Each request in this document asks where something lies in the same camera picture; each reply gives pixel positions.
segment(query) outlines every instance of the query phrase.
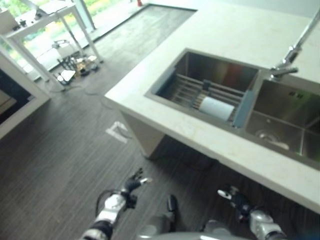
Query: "dark wood floor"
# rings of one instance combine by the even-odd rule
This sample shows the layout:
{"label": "dark wood floor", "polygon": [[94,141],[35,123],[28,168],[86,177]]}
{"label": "dark wood floor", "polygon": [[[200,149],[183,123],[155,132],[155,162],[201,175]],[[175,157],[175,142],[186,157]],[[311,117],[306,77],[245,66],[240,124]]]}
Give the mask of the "dark wood floor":
{"label": "dark wood floor", "polygon": [[[0,141],[1,240],[77,239],[94,220],[99,193],[119,188],[139,167],[154,182],[137,191],[136,209],[123,215],[115,240],[134,240],[151,215],[165,211],[168,194],[179,201],[179,230],[198,230],[213,218],[254,239],[217,195],[225,183],[268,207],[289,237],[319,234],[318,214],[172,138],[148,161],[131,139],[124,144],[106,134],[118,117],[103,94],[192,14],[147,7],[96,43],[105,59],[97,73],[75,80],[77,88],[51,92],[50,102]],[[47,84],[39,82],[46,90]]]}

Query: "metal rack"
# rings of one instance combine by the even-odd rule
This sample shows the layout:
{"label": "metal rack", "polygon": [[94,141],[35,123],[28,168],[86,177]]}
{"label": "metal rack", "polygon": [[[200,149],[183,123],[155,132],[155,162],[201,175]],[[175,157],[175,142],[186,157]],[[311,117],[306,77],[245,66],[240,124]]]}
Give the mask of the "metal rack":
{"label": "metal rack", "polygon": [[171,95],[168,98],[172,102],[198,110],[205,97],[211,97],[234,106],[228,122],[234,120],[236,111],[244,97],[245,92],[214,83],[212,81],[200,81],[181,74],[175,75],[176,80],[171,87]]}

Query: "stainless steel sink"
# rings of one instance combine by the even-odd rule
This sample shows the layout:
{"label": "stainless steel sink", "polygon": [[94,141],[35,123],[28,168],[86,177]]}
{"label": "stainless steel sink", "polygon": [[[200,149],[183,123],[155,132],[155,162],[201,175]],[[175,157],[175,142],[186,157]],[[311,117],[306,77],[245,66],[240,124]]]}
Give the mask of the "stainless steel sink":
{"label": "stainless steel sink", "polygon": [[[320,85],[293,75],[186,51],[146,96],[320,169]],[[233,106],[227,120],[201,111],[205,97]]]}
{"label": "stainless steel sink", "polygon": [[246,131],[320,162],[320,96],[287,84],[264,80]]}

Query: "white countertop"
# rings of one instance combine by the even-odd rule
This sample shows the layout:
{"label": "white countertop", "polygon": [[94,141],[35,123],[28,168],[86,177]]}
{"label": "white countertop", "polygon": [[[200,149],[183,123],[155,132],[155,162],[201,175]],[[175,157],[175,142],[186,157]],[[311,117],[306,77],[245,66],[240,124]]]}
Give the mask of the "white countertop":
{"label": "white countertop", "polygon": [[[318,170],[144,96],[186,48],[270,68],[296,43],[310,20],[258,8],[210,3],[105,97],[121,111],[320,213]],[[320,83],[319,57],[320,24],[294,63],[299,67],[296,75]]]}

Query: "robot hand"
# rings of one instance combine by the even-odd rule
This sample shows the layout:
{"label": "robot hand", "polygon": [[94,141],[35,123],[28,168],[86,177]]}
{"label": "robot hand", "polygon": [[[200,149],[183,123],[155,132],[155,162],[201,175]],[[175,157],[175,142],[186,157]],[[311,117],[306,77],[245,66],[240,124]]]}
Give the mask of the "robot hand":
{"label": "robot hand", "polygon": [[139,170],[130,176],[121,190],[113,190],[104,202],[103,210],[97,214],[94,224],[83,234],[80,240],[109,240],[111,239],[113,228],[121,214],[126,209],[134,209],[137,204],[137,196],[132,192],[150,183],[151,178],[142,178],[143,170]]}
{"label": "robot hand", "polygon": [[245,222],[249,219],[250,210],[252,209],[248,198],[241,193],[235,186],[226,185],[221,187],[218,194],[229,200],[233,208],[236,209],[236,219],[239,222]]}
{"label": "robot hand", "polygon": [[269,213],[258,207],[252,207],[248,198],[239,193],[236,187],[227,185],[217,192],[236,209],[239,221],[249,223],[250,230],[258,240],[287,239],[280,226],[274,222]]}

